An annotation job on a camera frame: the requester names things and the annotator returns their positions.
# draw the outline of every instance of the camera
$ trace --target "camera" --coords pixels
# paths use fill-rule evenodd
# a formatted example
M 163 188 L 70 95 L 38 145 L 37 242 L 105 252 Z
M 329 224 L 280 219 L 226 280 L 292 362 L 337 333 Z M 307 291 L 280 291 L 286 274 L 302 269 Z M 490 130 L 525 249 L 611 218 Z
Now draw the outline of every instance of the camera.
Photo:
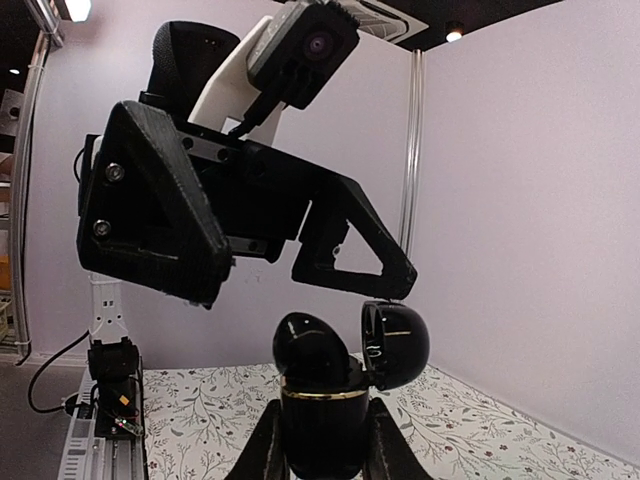
M 247 58 L 249 82 L 306 108 L 358 44 L 358 26 L 334 1 L 286 3 Z

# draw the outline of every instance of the open lid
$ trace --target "open lid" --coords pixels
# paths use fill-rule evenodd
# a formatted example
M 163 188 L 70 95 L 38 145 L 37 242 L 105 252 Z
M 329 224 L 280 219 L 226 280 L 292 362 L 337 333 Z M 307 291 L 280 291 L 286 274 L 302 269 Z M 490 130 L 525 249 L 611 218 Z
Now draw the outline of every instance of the open lid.
M 399 303 L 362 306 L 362 351 L 372 385 L 390 390 L 418 377 L 429 359 L 429 332 L 418 313 Z

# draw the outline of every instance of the metal pole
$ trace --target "metal pole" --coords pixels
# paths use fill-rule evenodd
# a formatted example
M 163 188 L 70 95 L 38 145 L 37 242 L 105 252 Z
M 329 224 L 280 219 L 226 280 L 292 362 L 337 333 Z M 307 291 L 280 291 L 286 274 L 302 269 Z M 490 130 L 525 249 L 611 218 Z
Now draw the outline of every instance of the metal pole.
M 11 289 L 13 294 L 13 318 L 16 329 L 18 354 L 25 359 L 31 351 L 31 339 L 27 325 L 24 295 L 24 227 L 26 222 L 27 193 L 31 171 L 31 134 L 38 90 L 44 73 L 44 62 L 50 42 L 47 34 L 40 32 L 33 52 L 24 92 L 24 104 L 20 113 L 14 164 L 11 178 L 11 202 L 9 204 L 9 262 L 11 265 Z
M 407 135 L 407 162 L 405 165 L 402 210 L 400 212 L 400 246 L 411 256 L 416 203 L 418 200 L 418 173 L 422 144 L 422 110 L 424 101 L 423 53 L 414 50 L 411 56 L 409 85 L 409 126 Z
M 51 43 L 58 48 L 64 45 L 64 35 L 60 31 L 60 18 L 47 0 L 24 0 L 40 30 L 51 38 Z

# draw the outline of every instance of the air conditioner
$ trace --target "air conditioner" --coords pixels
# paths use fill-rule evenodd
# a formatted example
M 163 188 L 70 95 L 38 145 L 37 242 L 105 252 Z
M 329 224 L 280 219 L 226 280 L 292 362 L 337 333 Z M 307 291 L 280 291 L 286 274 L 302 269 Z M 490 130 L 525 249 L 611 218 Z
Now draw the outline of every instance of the air conditioner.
M 360 30 L 391 43 L 400 43 L 429 27 L 378 0 L 338 1 L 360 21 Z

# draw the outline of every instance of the table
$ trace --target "table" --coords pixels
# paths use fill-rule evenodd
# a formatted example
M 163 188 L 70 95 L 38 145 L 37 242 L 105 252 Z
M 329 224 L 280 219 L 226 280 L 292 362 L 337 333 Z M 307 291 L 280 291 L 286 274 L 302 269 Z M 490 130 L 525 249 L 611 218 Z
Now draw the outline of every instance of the table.
M 223 479 L 269 400 L 273 365 L 145 370 L 151 480 Z M 410 385 L 376 392 L 423 467 L 443 480 L 640 480 L 607 457 L 428 367 Z

